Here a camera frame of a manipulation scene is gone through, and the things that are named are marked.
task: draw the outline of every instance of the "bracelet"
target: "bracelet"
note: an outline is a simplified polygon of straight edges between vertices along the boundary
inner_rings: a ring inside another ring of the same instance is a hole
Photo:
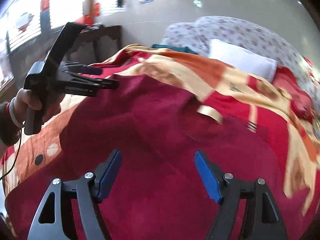
[[[10,105],[9,105],[9,112],[10,112],[10,116],[11,116],[11,119],[12,119],[12,122],[17,126],[19,127],[20,129],[22,129],[24,127],[24,124],[20,124],[16,117],[14,116],[14,112],[13,112],[13,106],[14,106],[14,101],[15,101],[16,97],[12,98],[11,102],[10,102]]]

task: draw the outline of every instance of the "teal cloth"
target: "teal cloth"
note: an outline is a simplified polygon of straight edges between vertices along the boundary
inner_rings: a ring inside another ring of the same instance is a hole
[[[177,52],[185,52],[185,53],[198,55],[198,53],[189,49],[189,47],[178,48],[178,47],[172,47],[172,46],[168,46],[168,45],[164,45],[164,44],[153,44],[151,47],[154,49],[160,49],[160,48],[172,49]]]

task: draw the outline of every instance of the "metal screw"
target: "metal screw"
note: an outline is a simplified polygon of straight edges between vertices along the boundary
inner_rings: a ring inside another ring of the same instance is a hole
[[[263,184],[266,183],[266,181],[265,181],[264,179],[258,179],[258,183],[261,184],[261,185],[263,185]]]
[[[226,174],[224,174],[224,177],[225,177],[226,179],[233,179],[233,175],[232,175],[231,173],[226,173]]]
[[[54,179],[53,181],[52,181],[52,184],[53,185],[58,185],[60,183],[60,179]]]
[[[87,173],[84,175],[84,177],[85,177],[86,179],[91,179],[91,178],[93,177],[93,173],[92,173],[92,172],[87,172]]]

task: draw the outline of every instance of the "tiled floor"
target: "tiled floor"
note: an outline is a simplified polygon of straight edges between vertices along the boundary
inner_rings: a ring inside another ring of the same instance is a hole
[[[174,22],[193,22],[201,16],[230,16],[268,28],[291,43],[303,56],[320,67],[320,33],[298,0],[125,0],[117,11],[99,0],[103,8],[98,21],[106,25],[121,24],[124,45],[159,43],[167,26]]]

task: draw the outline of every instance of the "person's hand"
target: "person's hand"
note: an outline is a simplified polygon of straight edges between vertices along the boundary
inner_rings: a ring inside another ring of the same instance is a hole
[[[45,112],[42,121],[47,122],[51,117],[61,112],[60,102],[64,98],[64,94],[60,95],[55,103],[51,104]],[[27,107],[30,106],[34,110],[41,110],[42,104],[36,95],[32,94],[31,90],[21,88],[14,100],[13,112],[19,123],[26,120]]]

